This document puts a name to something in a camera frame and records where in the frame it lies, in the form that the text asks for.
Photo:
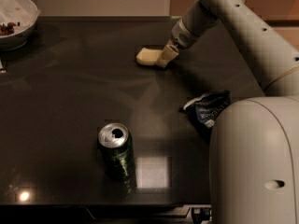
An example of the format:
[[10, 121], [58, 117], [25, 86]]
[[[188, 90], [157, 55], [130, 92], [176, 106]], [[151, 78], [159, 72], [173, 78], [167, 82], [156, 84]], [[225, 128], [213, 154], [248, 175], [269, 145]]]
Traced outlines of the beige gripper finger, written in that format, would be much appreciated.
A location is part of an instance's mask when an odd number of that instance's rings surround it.
[[174, 45], [166, 45], [158, 56], [156, 65], [162, 68], [166, 68], [167, 65], [173, 61], [179, 55], [179, 50]]

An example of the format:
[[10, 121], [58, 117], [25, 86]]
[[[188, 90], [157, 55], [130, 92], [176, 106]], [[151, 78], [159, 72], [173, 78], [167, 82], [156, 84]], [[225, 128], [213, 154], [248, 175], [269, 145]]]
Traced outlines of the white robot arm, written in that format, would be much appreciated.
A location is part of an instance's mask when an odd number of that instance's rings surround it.
[[198, 0], [173, 29], [188, 48], [220, 20], [263, 96], [228, 106], [209, 146], [213, 224], [299, 224], [298, 50], [245, 0]]

